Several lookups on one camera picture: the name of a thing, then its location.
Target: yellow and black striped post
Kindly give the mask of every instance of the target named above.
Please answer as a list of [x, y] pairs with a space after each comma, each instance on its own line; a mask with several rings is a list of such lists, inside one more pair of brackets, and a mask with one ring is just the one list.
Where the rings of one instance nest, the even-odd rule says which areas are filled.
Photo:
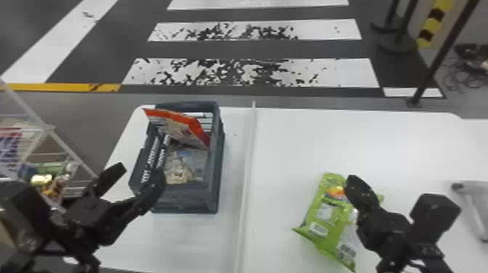
[[441, 29], [442, 20], [452, 9], [454, 0], [435, 0], [427, 20], [418, 34], [417, 43], [419, 47], [431, 46], [436, 33]]

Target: yellow line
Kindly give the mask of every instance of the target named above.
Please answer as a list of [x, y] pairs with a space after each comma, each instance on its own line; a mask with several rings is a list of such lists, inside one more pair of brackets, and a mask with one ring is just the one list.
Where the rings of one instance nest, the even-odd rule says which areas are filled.
[[8, 83], [15, 91], [47, 92], [117, 92], [121, 85], [115, 83]]

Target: snack package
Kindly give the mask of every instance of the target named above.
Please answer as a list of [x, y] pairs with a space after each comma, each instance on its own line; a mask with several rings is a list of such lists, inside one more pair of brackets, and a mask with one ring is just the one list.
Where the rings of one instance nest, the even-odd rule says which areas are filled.
[[203, 182], [208, 151], [170, 147], [164, 168], [168, 184]]
[[344, 194], [346, 179], [326, 173], [301, 226], [293, 231], [312, 241], [317, 250], [355, 272], [357, 210]]
[[172, 139], [198, 149], [208, 150], [210, 147], [210, 136], [204, 132], [197, 118], [162, 109], [144, 111], [160, 134], [168, 134]]

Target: stanchion base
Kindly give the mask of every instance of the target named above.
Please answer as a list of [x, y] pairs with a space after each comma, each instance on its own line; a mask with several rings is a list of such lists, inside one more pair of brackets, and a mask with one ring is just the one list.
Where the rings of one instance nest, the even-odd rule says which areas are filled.
[[381, 48], [394, 54], [409, 54], [417, 50], [417, 41], [412, 39], [409, 35], [405, 35], [400, 43], [395, 42], [396, 37], [396, 33], [381, 35]]
[[392, 33], [400, 29], [402, 19], [398, 16], [393, 18], [393, 22], [385, 24], [385, 17], [378, 16], [371, 21], [371, 28], [377, 33]]
[[422, 108], [422, 103], [418, 102], [417, 104], [412, 103], [412, 98], [409, 97], [408, 99], [405, 100], [405, 103], [407, 104], [408, 108], [414, 108], [414, 109], [421, 109]]

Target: white table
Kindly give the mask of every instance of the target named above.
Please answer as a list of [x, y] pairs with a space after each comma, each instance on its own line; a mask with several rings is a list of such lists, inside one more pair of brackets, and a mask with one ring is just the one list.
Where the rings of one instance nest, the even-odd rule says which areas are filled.
[[[348, 272], [290, 230], [301, 223], [323, 172], [359, 175], [386, 196], [384, 208], [405, 215], [424, 192], [446, 194], [463, 208], [450, 184], [488, 180], [471, 133], [454, 115], [258, 109], [246, 167], [253, 111], [221, 111], [227, 141], [220, 212], [148, 213], [115, 245], [97, 251], [103, 266], [157, 273], [232, 272], [233, 266], [235, 273]], [[131, 196], [127, 180], [146, 125], [137, 108], [107, 163], [120, 161], [129, 170], [108, 192], [109, 200]], [[455, 273], [488, 268], [488, 245], [471, 227], [462, 213], [439, 242]], [[362, 249], [357, 271], [375, 272], [378, 261]]]

